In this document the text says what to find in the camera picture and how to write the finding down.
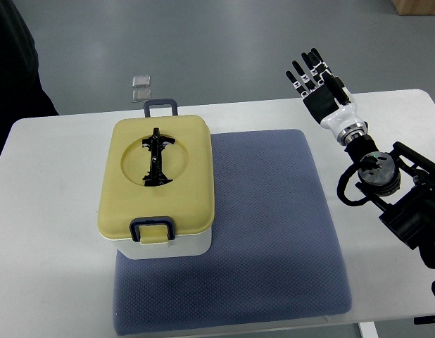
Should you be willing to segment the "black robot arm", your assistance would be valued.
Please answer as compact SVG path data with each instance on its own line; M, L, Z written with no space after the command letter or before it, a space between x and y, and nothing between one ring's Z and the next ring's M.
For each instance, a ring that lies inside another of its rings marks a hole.
M396 163L395 170L381 180L386 184L370 185L380 194L366 196L357 172L348 174L345 188L341 176L355 164L345 144L331 137L330 150L337 157L331 176L334 219L341 226L341 246L346 259L353 293L353 310L365 315L386 318L435 317L435 297L431 285L435 268L422 261L418 248L411 249L390 231L380 216L390 208L399 208L400 200L414 192L414 200L402 210L405 215L421 216L419 207L428 202L420 195L420 186L430 183L428 192L435 202L435 172L411 156L410 148L394 142L387 153Z

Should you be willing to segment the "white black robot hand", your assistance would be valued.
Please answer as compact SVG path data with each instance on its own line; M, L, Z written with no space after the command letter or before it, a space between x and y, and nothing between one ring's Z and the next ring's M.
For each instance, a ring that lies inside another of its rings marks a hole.
M303 52L301 57L307 70L294 60L295 71L286 71L286 76L316 123L330 130L343 146L356 139L369 139L368 125L358 116L351 93L333 74L317 49Z

